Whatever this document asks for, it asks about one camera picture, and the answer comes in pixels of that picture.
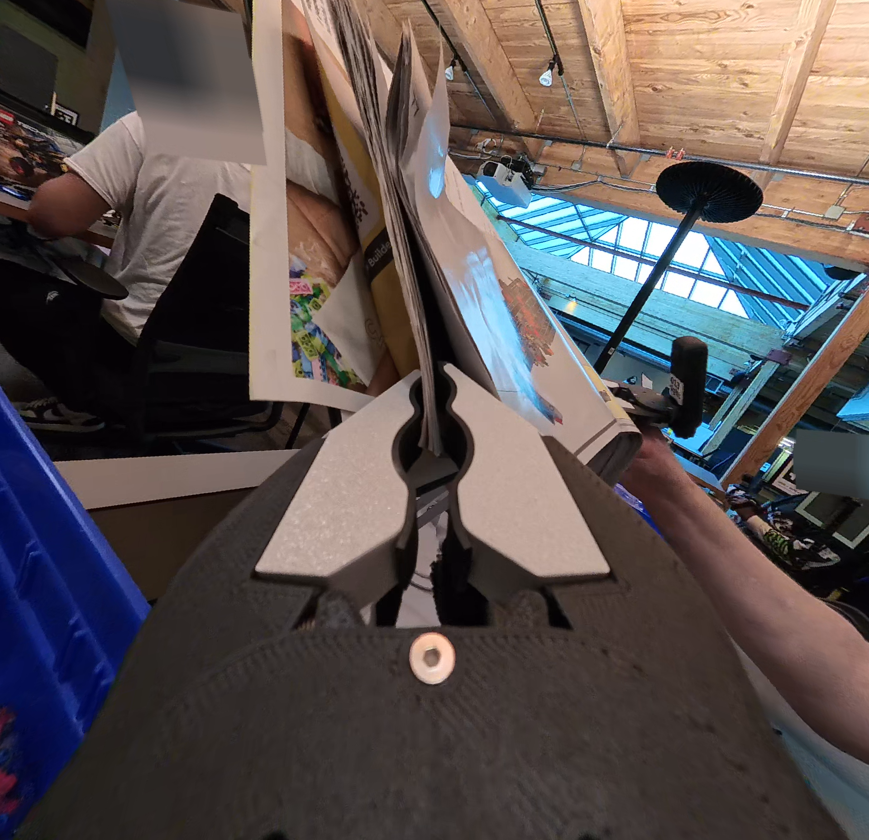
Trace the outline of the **blue plastic bin with tag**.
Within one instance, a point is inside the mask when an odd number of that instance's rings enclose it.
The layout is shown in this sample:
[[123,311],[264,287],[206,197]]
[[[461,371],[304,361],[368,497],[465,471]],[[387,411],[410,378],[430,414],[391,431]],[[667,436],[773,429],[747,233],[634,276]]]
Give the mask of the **blue plastic bin with tag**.
[[81,745],[149,611],[2,393],[2,838]]

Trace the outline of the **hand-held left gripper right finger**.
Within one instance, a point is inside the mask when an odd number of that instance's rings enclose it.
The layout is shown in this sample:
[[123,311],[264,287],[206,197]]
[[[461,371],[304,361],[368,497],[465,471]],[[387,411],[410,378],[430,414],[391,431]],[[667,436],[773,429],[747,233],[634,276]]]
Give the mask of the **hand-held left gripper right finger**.
[[440,622],[483,626],[530,591],[609,580],[612,569],[548,442],[455,365],[440,366],[440,428],[457,472],[440,549]]

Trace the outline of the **lego instruction booklet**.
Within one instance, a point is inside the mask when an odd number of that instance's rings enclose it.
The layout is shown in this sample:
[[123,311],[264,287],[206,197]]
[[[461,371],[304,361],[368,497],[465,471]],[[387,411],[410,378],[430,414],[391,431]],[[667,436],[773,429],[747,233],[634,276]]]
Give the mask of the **lego instruction booklet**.
[[391,72],[353,0],[253,0],[253,399],[359,411],[452,361],[614,485],[640,435],[449,159],[412,31]]

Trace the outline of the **wooden support post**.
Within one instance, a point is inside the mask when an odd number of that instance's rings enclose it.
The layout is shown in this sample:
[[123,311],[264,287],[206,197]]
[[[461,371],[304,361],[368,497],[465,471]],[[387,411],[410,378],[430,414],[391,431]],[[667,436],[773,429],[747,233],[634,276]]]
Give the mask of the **wooden support post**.
[[758,473],[781,439],[787,437],[805,416],[867,334],[868,292],[864,291],[734,459],[730,470],[721,480],[723,486],[737,484],[743,476],[753,478]]

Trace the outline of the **grey computer monitor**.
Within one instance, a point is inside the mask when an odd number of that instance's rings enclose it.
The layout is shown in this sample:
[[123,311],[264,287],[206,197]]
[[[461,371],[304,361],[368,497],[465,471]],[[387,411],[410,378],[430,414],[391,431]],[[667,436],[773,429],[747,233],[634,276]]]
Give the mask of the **grey computer monitor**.
[[868,501],[810,492],[796,513],[846,547],[857,550],[868,539]]

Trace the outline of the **white ceiling projector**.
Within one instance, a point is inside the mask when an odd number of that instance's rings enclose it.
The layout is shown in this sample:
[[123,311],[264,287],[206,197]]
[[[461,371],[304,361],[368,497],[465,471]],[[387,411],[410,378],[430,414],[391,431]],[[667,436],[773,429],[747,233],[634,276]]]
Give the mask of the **white ceiling projector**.
[[498,203],[526,209],[534,200],[535,172],[526,158],[484,161],[475,180]]

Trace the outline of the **person's right forearm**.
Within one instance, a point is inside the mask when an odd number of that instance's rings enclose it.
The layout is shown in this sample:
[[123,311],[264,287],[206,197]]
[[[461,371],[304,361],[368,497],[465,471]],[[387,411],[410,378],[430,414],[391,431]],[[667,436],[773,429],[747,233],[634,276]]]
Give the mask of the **person's right forearm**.
[[734,642],[813,732],[868,763],[868,644],[767,559],[690,478],[656,428],[624,472]]

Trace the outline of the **black office chair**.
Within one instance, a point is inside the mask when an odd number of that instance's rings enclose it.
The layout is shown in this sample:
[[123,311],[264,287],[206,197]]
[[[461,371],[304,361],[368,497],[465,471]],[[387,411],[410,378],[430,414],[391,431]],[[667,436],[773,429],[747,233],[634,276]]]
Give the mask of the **black office chair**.
[[151,311],[127,377],[124,423],[142,440],[266,432],[281,402],[251,397],[249,226],[221,193]]

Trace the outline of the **colourful toy box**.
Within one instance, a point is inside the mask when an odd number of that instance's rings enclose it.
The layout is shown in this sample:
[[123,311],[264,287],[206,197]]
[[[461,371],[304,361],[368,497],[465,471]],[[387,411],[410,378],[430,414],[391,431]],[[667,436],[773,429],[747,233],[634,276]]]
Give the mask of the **colourful toy box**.
[[67,158],[85,146],[1,106],[1,189],[30,199],[39,185],[69,171]]

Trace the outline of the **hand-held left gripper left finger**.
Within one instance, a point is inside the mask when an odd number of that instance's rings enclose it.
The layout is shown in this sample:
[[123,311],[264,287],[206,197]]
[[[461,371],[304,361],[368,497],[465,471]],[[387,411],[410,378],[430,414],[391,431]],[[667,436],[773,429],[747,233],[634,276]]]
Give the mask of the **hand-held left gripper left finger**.
[[420,449],[412,372],[290,459],[295,489],[255,563],[266,585],[339,592],[395,626],[417,561],[409,471]]

